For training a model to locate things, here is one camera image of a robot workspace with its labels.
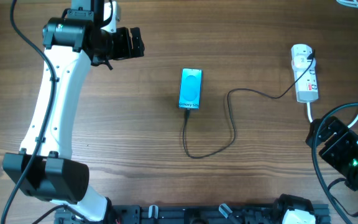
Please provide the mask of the blue screen smartphone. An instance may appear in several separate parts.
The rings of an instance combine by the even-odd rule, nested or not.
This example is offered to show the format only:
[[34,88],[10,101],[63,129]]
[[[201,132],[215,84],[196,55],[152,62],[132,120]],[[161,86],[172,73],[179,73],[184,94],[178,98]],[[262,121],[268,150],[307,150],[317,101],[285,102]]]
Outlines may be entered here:
[[183,68],[181,73],[178,107],[188,110],[200,108],[203,71],[195,68]]

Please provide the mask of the white power strip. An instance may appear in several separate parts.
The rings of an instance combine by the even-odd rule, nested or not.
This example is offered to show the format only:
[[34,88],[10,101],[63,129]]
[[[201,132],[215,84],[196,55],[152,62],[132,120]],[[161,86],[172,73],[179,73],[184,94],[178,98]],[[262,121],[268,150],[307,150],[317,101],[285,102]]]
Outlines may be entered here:
[[295,44],[291,48],[291,67],[295,80],[296,100],[311,103],[318,99],[314,50],[306,44]]

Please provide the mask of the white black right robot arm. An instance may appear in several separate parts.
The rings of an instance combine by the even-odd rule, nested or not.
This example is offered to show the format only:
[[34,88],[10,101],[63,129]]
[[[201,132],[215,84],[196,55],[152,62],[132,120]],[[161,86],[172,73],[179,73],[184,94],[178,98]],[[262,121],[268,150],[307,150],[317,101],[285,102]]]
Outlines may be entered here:
[[310,124],[305,142],[309,147],[319,146],[323,142],[319,156],[342,175],[325,186],[326,192],[330,192],[338,182],[344,182],[351,190],[358,192],[358,135],[355,132],[335,116],[329,116],[326,120],[316,119]]

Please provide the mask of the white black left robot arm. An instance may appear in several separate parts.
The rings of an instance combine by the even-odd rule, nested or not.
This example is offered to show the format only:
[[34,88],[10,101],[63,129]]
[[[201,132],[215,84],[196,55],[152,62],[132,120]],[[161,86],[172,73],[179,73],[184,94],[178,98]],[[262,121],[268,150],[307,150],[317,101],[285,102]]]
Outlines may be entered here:
[[115,1],[73,1],[47,22],[37,48],[44,70],[34,115],[19,152],[2,162],[14,193],[52,202],[82,223],[116,222],[110,199],[90,186],[88,166],[72,159],[72,133],[90,69],[144,55],[139,28],[117,27],[120,19]]

